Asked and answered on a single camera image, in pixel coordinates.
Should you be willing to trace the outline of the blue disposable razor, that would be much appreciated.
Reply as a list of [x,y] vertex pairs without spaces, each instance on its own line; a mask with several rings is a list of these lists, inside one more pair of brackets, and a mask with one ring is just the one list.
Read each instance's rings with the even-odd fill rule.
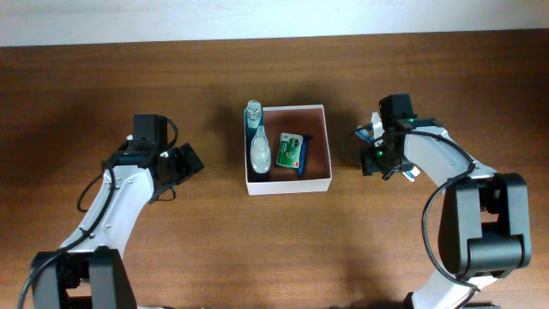
[[308,149],[308,143],[313,139],[311,135],[303,135],[303,142],[301,143],[301,150],[299,154],[299,168],[298,177],[302,178],[305,173],[306,153]]

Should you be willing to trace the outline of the pink cardboard box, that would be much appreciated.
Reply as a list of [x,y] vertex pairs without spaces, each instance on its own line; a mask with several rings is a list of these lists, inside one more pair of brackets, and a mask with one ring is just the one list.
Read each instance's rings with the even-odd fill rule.
[[[325,112],[322,105],[266,106],[263,122],[271,150],[271,168],[267,181],[256,181],[248,157],[244,158],[244,179],[251,196],[322,192],[329,188],[332,167]],[[301,176],[295,169],[276,165],[281,134],[308,136],[305,168]]]

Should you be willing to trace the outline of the purple foam soap pump bottle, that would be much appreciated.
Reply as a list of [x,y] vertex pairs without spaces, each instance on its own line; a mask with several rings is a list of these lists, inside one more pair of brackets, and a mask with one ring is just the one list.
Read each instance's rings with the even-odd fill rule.
[[256,182],[269,182],[271,168],[271,151],[263,125],[257,127],[250,144],[250,163]]

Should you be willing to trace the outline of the teal mouthwash bottle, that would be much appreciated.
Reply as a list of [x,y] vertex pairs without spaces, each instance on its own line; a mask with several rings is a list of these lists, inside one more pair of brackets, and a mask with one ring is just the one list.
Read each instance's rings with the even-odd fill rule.
[[255,136],[261,124],[262,104],[258,100],[250,100],[245,108],[245,130],[249,142]]

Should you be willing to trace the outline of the small toothpaste tube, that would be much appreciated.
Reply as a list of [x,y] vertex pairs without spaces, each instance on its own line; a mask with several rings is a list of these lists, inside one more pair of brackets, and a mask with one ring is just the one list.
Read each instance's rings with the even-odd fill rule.
[[420,170],[417,167],[413,167],[409,171],[401,172],[401,174],[410,182],[414,182],[415,178],[420,175]]

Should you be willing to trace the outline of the blue toothbrush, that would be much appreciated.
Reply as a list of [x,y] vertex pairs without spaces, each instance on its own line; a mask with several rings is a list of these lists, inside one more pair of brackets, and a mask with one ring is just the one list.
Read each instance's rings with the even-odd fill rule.
[[355,130],[355,134],[366,143],[371,143],[375,140],[372,124],[366,126],[359,125]]

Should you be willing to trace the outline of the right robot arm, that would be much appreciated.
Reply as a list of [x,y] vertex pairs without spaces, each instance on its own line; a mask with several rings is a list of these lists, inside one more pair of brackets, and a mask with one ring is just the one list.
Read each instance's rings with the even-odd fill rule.
[[435,270],[407,294],[406,308],[469,308],[483,288],[532,258],[528,188],[518,173],[477,161],[434,118],[419,118],[408,94],[380,99],[358,129],[362,173],[388,180],[425,173],[436,185],[421,215],[421,236]]

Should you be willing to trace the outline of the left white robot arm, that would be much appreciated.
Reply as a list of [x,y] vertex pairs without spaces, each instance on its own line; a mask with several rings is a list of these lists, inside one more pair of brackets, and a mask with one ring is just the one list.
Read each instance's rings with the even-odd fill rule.
[[18,306],[28,294],[36,308],[136,308],[123,256],[142,209],[159,202],[204,165],[194,149],[167,134],[175,123],[137,114],[133,132],[101,163],[101,187],[75,231],[55,251],[31,263]]

